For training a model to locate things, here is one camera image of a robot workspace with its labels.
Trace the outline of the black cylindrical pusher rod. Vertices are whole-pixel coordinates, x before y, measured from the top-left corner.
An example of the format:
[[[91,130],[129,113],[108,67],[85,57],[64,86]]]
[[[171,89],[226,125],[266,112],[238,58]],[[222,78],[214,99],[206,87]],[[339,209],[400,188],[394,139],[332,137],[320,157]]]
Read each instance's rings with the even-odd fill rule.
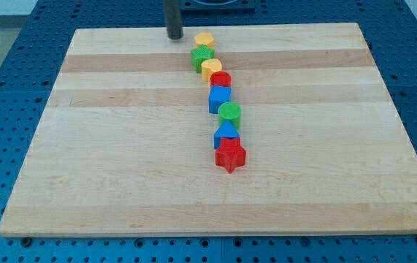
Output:
[[[178,0],[163,0],[164,18],[166,21],[167,36],[171,40],[183,37],[183,22]]]

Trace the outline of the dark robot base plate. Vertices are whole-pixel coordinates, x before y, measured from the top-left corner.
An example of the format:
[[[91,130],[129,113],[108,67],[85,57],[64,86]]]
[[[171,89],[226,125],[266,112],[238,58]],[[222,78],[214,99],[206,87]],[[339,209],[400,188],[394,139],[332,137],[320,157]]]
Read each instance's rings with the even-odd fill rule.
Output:
[[[255,0],[179,0],[182,11],[255,10]]]

